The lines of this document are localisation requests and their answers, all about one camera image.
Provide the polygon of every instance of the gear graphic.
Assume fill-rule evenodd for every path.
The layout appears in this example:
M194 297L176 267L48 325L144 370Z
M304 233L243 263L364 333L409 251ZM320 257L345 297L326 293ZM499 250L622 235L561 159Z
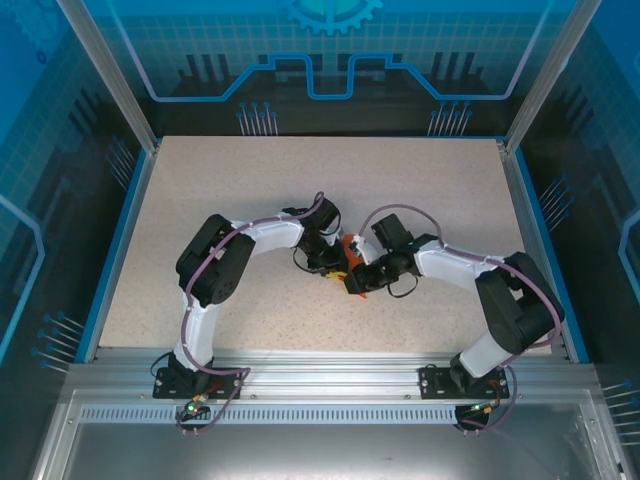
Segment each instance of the gear graphic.
M288 19L296 20L300 28L311 28L315 35L336 31L346 34L350 28L360 28L363 20L371 20L373 11L382 7L381 0L283 0Z
M0 15L12 13L22 33L39 50L46 51L60 28L55 0L0 0Z

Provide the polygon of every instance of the blue circuit line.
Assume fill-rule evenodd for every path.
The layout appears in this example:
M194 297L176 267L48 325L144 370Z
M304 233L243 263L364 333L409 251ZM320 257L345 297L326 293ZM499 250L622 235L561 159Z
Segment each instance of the blue circuit line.
M420 73L420 71L415 67L415 65L411 63L405 62L394 62L393 61L393 53L390 52L362 52L355 53L349 57L349 61L347 63L347 91L345 93L338 94L318 94L315 92L314 87L314 75L313 75L313 63L311 61L311 57L306 53L270 53L267 55L267 63L265 64L257 64L250 65L247 69L240 74L240 76L227 88L227 90L222 95L216 96L202 96L202 97L160 97L156 94L153 86L151 85L151 81L147 73L142 66L142 62L138 57L138 54L127 35L126 29L122 24L120 17L118 16L115 7L111 1L107 2L109 5L109 9L113 15L114 21L116 23L116 27L118 31L122 35L122 39L133 59L138 72L140 73L140 77L142 82L144 83L147 91L149 92L149 96L153 98L156 102L160 103L208 103L208 102L226 102L231 95L233 95L238 88L254 73L254 72L263 72L263 71L274 71L276 70L276 61L278 60L301 60L305 64L305 73L307 77L307 94L313 100L348 100L353 96L354 91L354 83L356 78L356 70L355 65L358 60L384 60L385 68L388 70L406 70L410 73L416 81L435 98L436 100L445 100L445 101L453 101L453 100L491 100L491 101L501 101L506 100L511 96L513 90L515 89L516 84L520 78L522 70L524 69L529 56L531 55L531 51L533 50L534 45L536 44L538 37L540 36L540 32L546 22L546 19L551 11L555 0L550 0L545 11L542 13L536 28L531 35L531 39L518 63L516 71L514 72L513 78L509 83L507 91L501 95L493 95L493 94L441 94L439 93L431 83Z
M620 234L620 245L618 246L618 257L620 257L620 261L622 262L622 266L624 267L624 271L629 278L629 283L631 284L631 288L633 288L633 292L636 294L636 299L640 303L640 284L638 283L638 277L636 276L636 272L633 270L633 266L629 261L629 257L627 257L627 244L629 243L629 232L631 232L631 228L640 221L640 209L633 212L622 225L622 233Z
M27 278L27 281L24 285L24 289L20 294L20 299L16 305L16 308L13 310L13 314L11 315L11 320L9 320L9 325L7 325L7 330L4 332L2 337L2 342L0 342L0 365L4 360L4 356L7 353L7 349L9 348L9 344L11 343L11 339L13 338L13 334L16 331L16 327L18 326L18 322L22 317L22 312L24 311L24 307L27 304L27 300L29 299L29 295L31 294L31 290L33 289L33 284L38 278L38 273L40 273L40 267L42 267L42 263L44 262L44 242L42 241L42 232L40 230L40 225L33 218L31 218L27 213L20 210L16 207L7 197L0 194L0 205L3 205L7 210L9 210L12 214L14 214L18 220L24 223L32 232L36 241L36 248L38 250L38 256L36 257L36 261L33 263L33 267L31 267L31 273Z

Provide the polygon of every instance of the work surface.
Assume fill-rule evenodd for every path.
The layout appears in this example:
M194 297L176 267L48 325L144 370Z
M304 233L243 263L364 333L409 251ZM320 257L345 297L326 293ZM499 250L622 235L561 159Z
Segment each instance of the work surface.
M523 248L494 140L165 137L100 345L173 346L182 317L175 263L207 217L270 216L309 206L318 190L340 208L347 233L400 202L435 216L452 245L495 255ZM433 233L426 219L396 213L414 236ZM251 259L224 304L215 346L455 352L486 329L475 293L423 278L404 299L381 290L364 300L298 270L291 254Z

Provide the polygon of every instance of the blue enclosure wall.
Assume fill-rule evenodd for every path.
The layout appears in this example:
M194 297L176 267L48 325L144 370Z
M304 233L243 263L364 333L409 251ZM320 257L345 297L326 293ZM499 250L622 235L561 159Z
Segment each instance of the blue enclosure wall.
M81 330L140 145L55 2L0 0L0 64L0 478L17 479L77 346L43 319Z
M506 133L573 3L88 7L158 135L461 136Z
M605 385L640 382L638 18L636 1L602 2L522 145Z

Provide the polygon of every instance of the orange object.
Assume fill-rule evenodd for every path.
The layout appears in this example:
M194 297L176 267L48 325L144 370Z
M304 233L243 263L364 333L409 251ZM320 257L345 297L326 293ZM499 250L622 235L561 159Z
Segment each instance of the orange object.
M344 254L347 257L347 261L349 262L349 269L348 269L349 272L351 271L351 269L353 269L353 267L364 263L364 260L361 257L357 256L355 253L353 253L349 248L349 245L351 245L351 242L353 242L353 235L349 234L342 237ZM361 293L360 296L362 298L367 298L366 293Z

